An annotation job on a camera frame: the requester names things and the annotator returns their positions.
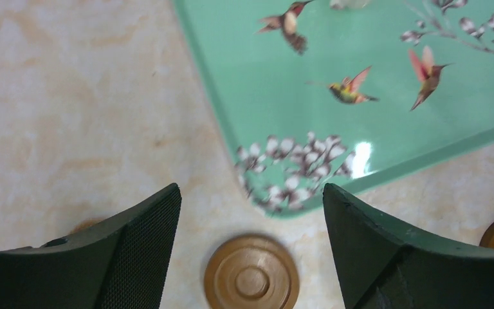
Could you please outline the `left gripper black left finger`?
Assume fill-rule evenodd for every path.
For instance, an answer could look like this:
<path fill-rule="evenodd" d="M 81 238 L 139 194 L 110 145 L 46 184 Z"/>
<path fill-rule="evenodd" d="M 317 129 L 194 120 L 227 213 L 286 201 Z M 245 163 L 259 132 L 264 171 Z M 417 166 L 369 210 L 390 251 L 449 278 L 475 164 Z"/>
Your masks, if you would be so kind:
<path fill-rule="evenodd" d="M 158 308 L 180 210 L 172 183 L 41 247 L 0 251 L 0 308 Z"/>

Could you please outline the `light tan wooden coaster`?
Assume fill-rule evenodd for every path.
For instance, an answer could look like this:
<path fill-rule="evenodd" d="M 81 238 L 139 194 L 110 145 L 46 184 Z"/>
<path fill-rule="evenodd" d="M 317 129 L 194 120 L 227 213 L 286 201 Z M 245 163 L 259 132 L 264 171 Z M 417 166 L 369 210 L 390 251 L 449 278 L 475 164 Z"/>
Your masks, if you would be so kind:
<path fill-rule="evenodd" d="M 103 217 L 99 217 L 99 218 L 91 218 L 91 219 L 87 219 L 87 220 L 84 220 L 82 221 L 81 223 L 79 223 L 78 225 L 76 225 L 70 232 L 69 234 L 75 234 L 75 233 L 78 233 L 80 231 L 83 231 L 83 230 L 86 230 L 94 225 L 96 225 L 97 223 L 100 223 L 101 221 L 104 221 L 105 218 Z"/>

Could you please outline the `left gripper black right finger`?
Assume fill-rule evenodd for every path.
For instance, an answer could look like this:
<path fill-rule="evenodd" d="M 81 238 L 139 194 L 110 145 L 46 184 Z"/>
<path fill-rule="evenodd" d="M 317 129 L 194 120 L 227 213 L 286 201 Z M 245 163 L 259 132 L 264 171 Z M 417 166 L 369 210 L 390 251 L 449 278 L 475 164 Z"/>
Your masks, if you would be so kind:
<path fill-rule="evenodd" d="M 332 183 L 323 204 L 346 308 L 494 308 L 494 249 L 420 229 Z"/>

